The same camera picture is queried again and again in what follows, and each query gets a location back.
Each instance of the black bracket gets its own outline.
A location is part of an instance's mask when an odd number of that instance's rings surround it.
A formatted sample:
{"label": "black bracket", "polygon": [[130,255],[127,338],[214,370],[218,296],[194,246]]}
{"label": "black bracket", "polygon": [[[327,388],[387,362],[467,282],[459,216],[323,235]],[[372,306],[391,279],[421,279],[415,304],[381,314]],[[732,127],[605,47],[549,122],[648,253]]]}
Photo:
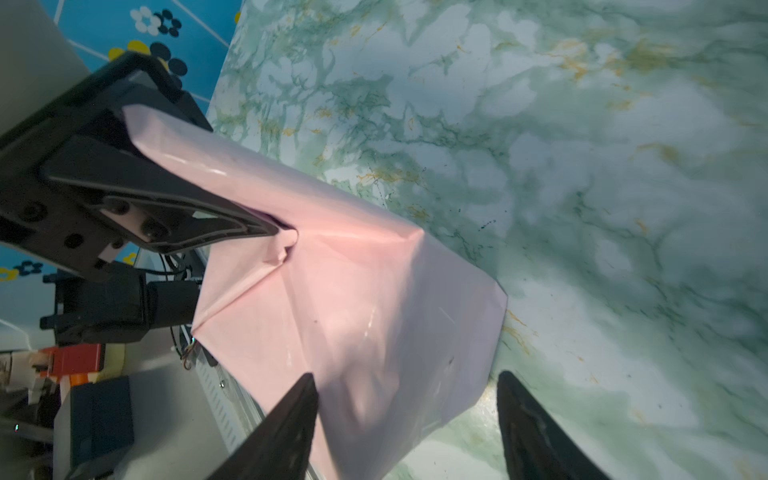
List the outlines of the black bracket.
{"label": "black bracket", "polygon": [[212,131],[156,58],[123,54],[0,137],[0,243],[105,280],[126,240],[170,254],[276,233],[146,158],[127,134],[130,104]]}

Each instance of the green marble tabletop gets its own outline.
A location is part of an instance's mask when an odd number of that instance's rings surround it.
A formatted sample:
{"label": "green marble tabletop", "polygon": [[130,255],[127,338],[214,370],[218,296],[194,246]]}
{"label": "green marble tabletop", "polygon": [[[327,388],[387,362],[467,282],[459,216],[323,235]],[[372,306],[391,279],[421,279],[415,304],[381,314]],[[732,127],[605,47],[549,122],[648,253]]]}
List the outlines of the green marble tabletop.
{"label": "green marble tabletop", "polygon": [[768,478],[768,2],[247,0],[209,119],[499,281],[388,478],[505,478],[514,372],[614,478]]}

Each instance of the pink paper bag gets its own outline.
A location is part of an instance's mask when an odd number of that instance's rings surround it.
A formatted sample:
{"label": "pink paper bag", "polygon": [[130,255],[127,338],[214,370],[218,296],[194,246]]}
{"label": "pink paper bag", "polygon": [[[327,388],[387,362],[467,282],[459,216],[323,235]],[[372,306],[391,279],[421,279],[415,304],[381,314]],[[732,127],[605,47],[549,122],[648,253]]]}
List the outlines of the pink paper bag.
{"label": "pink paper bag", "polygon": [[381,478],[475,403],[506,308],[491,277],[320,180],[150,108],[124,113],[151,160],[277,219],[274,237],[212,246],[194,335],[267,411],[314,374],[325,478]]}

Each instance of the red object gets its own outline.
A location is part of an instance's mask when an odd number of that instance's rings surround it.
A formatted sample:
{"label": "red object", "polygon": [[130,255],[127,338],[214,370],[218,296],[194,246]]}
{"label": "red object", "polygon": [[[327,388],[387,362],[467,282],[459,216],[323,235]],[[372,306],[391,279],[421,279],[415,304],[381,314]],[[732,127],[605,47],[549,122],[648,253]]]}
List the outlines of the red object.
{"label": "red object", "polygon": [[104,368],[104,345],[101,344],[51,347],[43,352],[53,357],[53,367],[48,371],[48,376],[59,379],[66,375],[100,372]]}

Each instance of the pink paper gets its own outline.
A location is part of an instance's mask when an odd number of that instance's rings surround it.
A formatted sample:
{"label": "pink paper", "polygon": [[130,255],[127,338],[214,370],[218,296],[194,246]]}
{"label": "pink paper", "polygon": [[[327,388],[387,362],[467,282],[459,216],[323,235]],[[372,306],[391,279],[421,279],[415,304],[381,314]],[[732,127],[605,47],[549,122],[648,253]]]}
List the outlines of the pink paper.
{"label": "pink paper", "polygon": [[136,147],[290,225],[212,246],[194,335],[269,411],[304,372],[320,395],[311,461],[375,480],[482,394],[506,295],[422,228],[147,107]]}

